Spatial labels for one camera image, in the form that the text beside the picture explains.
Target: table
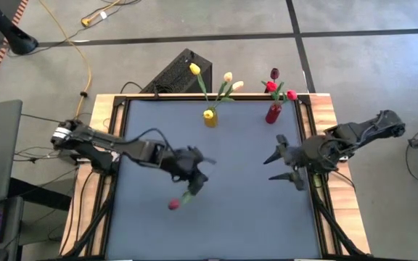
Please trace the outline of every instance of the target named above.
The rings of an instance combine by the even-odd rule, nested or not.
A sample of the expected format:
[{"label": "table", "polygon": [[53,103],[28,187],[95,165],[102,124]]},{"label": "table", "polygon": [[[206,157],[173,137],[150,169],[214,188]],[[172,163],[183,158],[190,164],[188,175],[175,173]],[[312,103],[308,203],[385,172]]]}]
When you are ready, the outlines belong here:
[{"label": "table", "polygon": [[[192,98],[201,95],[202,94],[162,94],[161,97],[181,96],[186,98]],[[119,98],[151,99],[153,96],[154,94],[98,95],[95,101],[90,126],[99,131],[101,130],[104,132],[108,132],[108,125],[111,125],[114,128],[114,134],[119,136],[120,134],[122,134],[119,131],[120,126],[121,124],[123,124],[123,106],[119,105]],[[234,98],[237,99],[237,96],[268,97],[268,94],[235,94]],[[301,110],[306,131],[306,137],[310,136],[314,131],[314,128],[311,129],[311,127],[315,127],[317,133],[320,133],[323,130],[337,124],[335,112],[332,106],[332,100],[329,94],[310,94],[308,95],[308,100],[310,101],[311,111],[309,111],[308,113],[306,109]],[[112,115],[112,111],[115,112],[117,117],[112,119],[111,123],[110,118]],[[311,126],[309,124],[309,119],[312,117],[314,119],[315,126]],[[351,174],[349,172],[347,164],[340,164],[339,168],[342,174],[351,178]],[[70,215],[73,214],[73,219],[67,219],[64,237],[62,239],[62,245],[65,243],[66,246],[63,253],[61,254],[68,252],[73,247],[73,242],[77,237],[77,229],[79,233],[78,237],[80,237],[81,234],[86,230],[87,226],[91,222],[92,213],[95,207],[95,201],[97,199],[99,200],[99,198],[101,198],[101,200],[104,201],[107,195],[110,179],[105,178],[104,185],[99,187],[100,177],[97,174],[93,174],[90,177],[90,179],[88,179],[88,183],[85,184],[86,177],[89,175],[90,172],[91,166],[89,165],[82,165],[79,170],[78,179],[76,181],[77,186],[73,197],[75,208],[70,208],[68,215],[68,217],[70,217]],[[85,189],[83,197],[81,199],[80,194],[83,185],[85,185]],[[353,240],[353,242],[359,249],[363,250],[364,252],[369,252],[369,247],[367,244],[361,215],[359,212],[356,195],[354,193],[353,188],[350,187],[349,184],[342,180],[340,177],[331,175],[328,182],[328,190],[337,222],[341,225],[343,230],[348,234],[348,236],[351,238],[351,240]],[[321,196],[324,196],[326,192],[326,190],[321,190]],[[80,203],[82,203],[82,208],[81,219],[79,220],[78,216]],[[324,249],[323,252],[333,254],[336,252],[336,249],[334,248],[332,233],[324,220],[322,223],[324,226],[323,230],[327,248],[326,250]],[[99,224],[97,228],[94,240],[88,247],[86,247],[83,250],[83,254],[87,253],[88,255],[90,255],[104,253],[104,249],[102,247],[103,233],[105,229],[104,224],[105,219],[103,218],[102,222]]]}]

